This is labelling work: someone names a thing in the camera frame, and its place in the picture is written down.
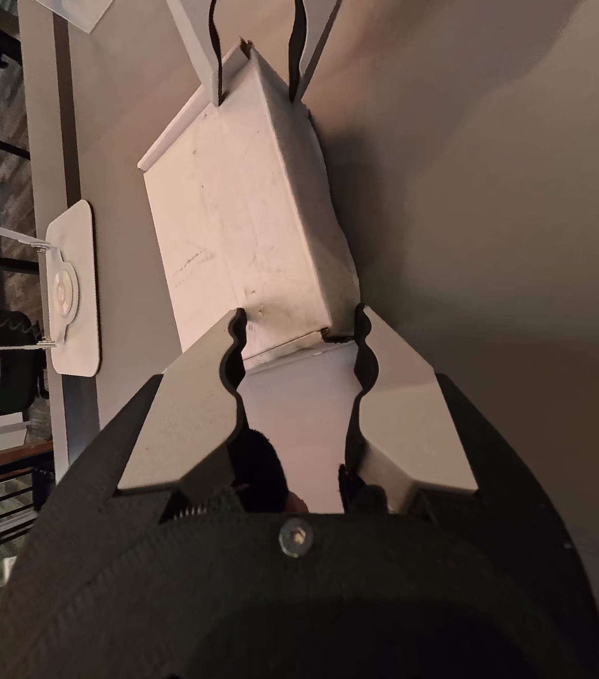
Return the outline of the brown wooden shelf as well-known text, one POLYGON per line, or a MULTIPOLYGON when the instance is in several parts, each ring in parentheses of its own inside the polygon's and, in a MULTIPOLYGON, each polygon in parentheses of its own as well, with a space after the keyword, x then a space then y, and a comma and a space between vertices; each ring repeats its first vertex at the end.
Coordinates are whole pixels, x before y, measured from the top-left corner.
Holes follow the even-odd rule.
POLYGON ((29 469, 39 464, 53 462, 53 441, 42 440, 0 450, 0 469, 6 469, 4 473, 12 469, 29 469))

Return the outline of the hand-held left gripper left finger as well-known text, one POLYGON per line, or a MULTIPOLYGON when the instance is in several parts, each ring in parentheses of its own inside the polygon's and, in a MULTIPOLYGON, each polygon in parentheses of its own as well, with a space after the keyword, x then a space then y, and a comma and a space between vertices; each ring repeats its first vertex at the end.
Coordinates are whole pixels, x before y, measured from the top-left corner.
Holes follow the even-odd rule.
POLYGON ((247 427, 246 313, 228 311, 162 374, 118 482, 122 494, 176 490, 209 498, 235 479, 229 444, 247 427))

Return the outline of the white cardboard box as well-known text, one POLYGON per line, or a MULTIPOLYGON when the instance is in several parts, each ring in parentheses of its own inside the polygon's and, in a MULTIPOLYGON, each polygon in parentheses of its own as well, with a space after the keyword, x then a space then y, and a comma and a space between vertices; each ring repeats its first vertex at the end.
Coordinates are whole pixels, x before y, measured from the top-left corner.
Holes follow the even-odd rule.
POLYGON ((361 293, 309 111, 251 42, 224 75, 223 103, 200 86, 138 169, 181 350, 241 308, 252 368, 351 338, 361 293))

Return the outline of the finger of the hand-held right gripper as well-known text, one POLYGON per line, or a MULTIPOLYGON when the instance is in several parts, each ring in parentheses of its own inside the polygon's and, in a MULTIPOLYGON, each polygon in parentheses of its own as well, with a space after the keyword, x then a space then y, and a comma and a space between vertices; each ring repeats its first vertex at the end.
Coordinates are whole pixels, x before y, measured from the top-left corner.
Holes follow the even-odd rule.
POLYGON ((167 1, 193 68, 213 106, 224 101, 224 59, 215 23, 217 1, 167 1))
POLYGON ((297 104, 316 70, 341 1, 295 1, 288 42, 288 97, 297 104))

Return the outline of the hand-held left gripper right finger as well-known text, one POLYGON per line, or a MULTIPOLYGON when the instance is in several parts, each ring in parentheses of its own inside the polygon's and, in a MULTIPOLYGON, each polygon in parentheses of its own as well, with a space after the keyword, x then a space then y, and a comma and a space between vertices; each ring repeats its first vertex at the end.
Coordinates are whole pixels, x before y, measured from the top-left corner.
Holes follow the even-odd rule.
POLYGON ((355 309, 354 374, 340 492, 405 514, 421 491, 472 497, 479 485, 436 373, 372 308, 355 309))

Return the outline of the white sign stand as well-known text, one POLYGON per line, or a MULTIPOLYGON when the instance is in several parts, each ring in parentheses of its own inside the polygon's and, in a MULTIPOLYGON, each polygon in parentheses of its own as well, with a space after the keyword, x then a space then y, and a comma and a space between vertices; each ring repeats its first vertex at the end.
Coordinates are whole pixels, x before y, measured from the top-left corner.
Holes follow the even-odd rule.
POLYGON ((44 256, 48 332, 30 345, 0 344, 0 351, 50 352, 61 375, 94 377, 101 344, 96 249, 91 204, 84 199, 48 226, 44 240, 0 227, 0 236, 26 244, 44 256))

